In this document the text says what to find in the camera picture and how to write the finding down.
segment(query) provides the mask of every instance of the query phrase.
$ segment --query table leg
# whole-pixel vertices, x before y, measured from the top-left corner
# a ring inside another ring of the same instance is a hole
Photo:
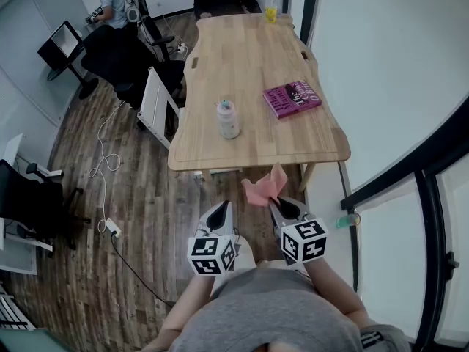
[[[212,179],[212,175],[210,174],[210,170],[203,169],[201,172],[202,172],[202,177],[207,182],[207,184],[213,184],[213,179]]]
[[[316,166],[315,163],[308,163],[306,165],[305,173],[303,174],[303,179],[301,180],[300,188],[298,189],[300,193],[303,193],[304,190],[306,189],[309,178],[313,174],[314,166]]]

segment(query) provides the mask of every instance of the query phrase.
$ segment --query pink cloth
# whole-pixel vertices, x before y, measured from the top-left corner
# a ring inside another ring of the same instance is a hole
[[[278,202],[277,196],[287,183],[287,174],[279,163],[272,167],[269,175],[265,175],[261,180],[253,184],[248,179],[243,179],[241,183],[246,190],[248,203],[255,206],[267,206],[269,199]]]

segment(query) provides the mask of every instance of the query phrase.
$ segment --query purple book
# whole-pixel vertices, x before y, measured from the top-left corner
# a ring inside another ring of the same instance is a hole
[[[265,90],[264,99],[278,119],[322,104],[320,97],[303,80]]]

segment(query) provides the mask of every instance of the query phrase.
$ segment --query baseboard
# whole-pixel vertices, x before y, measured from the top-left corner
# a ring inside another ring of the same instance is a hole
[[[153,18],[154,21],[156,21],[156,20],[162,19],[163,16],[166,17],[166,18],[169,18],[169,17],[173,17],[175,15],[183,15],[185,13],[190,13],[190,12],[193,12],[193,8],[178,10],[177,12],[168,13],[167,15],[157,15],[156,17],[152,17],[152,18]]]

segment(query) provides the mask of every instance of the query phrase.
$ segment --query wooden floor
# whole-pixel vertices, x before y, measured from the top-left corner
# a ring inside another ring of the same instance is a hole
[[[168,19],[175,32],[193,45],[197,30],[193,14]],[[169,30],[158,21],[163,34]],[[92,223],[75,226],[77,249],[56,240],[52,259],[37,253],[37,276],[5,274],[9,292],[35,326],[45,327],[74,351],[136,351],[155,338],[167,309],[134,277],[115,254],[109,232],[98,233],[103,217],[103,179],[88,177],[100,160],[96,135],[100,125],[119,105],[112,87],[100,80],[93,95],[74,100],[64,119],[51,156],[50,168],[63,169],[64,192],[84,188],[76,213]],[[250,243],[255,260],[278,258],[266,209],[246,203],[240,185],[255,181],[268,168],[215,175],[216,195],[191,173],[173,172],[168,152],[148,131],[136,127],[136,112],[122,106],[101,132],[105,153],[117,153],[122,165],[106,177],[106,217],[122,229],[117,248],[145,282],[160,296],[176,301],[192,271],[186,261],[188,237],[199,216],[211,205],[230,199],[234,225]],[[286,168],[284,194],[296,199],[299,168]]]

